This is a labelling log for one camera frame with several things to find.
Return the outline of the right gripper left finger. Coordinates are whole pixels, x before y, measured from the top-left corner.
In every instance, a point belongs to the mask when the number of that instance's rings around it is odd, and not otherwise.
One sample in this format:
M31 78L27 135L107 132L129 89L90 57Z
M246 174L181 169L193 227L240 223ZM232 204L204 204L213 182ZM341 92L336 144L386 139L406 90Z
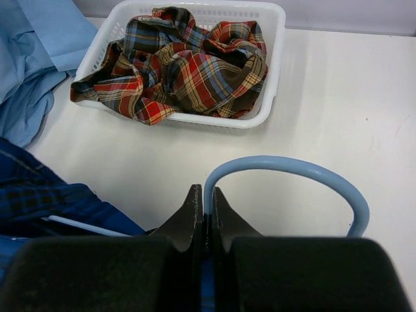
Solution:
M200 185L150 235L26 243L1 283L2 311L199 311Z

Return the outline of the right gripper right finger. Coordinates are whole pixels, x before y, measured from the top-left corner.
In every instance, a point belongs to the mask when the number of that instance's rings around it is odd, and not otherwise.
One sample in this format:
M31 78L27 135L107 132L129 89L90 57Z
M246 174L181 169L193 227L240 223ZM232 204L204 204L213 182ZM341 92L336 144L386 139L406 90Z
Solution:
M266 237L214 192L217 311L410 311L396 270L376 242Z

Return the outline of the light blue hanger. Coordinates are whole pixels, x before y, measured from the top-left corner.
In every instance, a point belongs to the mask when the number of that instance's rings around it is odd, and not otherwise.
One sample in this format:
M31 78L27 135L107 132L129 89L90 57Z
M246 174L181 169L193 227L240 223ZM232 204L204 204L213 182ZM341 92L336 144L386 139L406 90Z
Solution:
M370 219L369 205L360 191L342 176L317 164L289 157L257 155L225 162L215 168L205 181L203 188L203 216L213 213L215 185L223 177L247 170L272 170L306 177L334 190L350 205L353 221L347 237L361 237Z

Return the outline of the blue plaid shirt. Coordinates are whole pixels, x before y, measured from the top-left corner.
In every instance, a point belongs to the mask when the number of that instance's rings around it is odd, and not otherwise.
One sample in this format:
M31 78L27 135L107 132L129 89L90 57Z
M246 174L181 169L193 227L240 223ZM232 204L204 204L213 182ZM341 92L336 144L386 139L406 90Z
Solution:
M13 258L34 239L150 234L86 185L66 183L29 152L1 141L1 283ZM201 267L199 311L214 311L211 262L203 255Z

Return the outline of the red brown plaid shirt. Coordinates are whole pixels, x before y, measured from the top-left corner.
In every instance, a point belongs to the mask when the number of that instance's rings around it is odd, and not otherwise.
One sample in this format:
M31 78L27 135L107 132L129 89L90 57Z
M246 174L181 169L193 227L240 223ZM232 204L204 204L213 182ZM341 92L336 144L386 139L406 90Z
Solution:
M267 49L255 21L221 21L211 30L175 6L133 17L111 42L100 69L72 84L74 102L97 101L147 125L173 113L239 118L267 77Z

